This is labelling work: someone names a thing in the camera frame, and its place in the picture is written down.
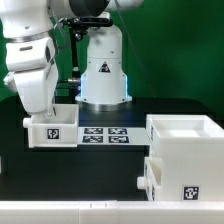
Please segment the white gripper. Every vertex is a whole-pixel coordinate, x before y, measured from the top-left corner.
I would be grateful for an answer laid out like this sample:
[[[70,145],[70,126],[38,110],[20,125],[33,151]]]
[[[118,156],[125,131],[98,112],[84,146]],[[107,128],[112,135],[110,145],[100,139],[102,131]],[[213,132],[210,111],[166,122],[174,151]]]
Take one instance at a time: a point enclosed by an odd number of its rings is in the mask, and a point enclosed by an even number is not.
[[[16,72],[14,81],[25,111],[29,114],[46,112],[55,116],[52,99],[58,80],[56,64],[25,72]]]

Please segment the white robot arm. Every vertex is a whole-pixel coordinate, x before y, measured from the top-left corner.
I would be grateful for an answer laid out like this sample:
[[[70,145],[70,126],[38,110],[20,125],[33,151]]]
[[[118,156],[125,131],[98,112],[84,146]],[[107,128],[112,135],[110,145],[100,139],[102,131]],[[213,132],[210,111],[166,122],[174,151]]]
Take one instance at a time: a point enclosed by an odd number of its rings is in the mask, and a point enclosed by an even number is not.
[[[19,94],[25,111],[50,113],[58,81],[55,61],[69,45],[63,23],[95,19],[109,11],[139,7],[144,0],[0,0],[6,40],[5,85]]]

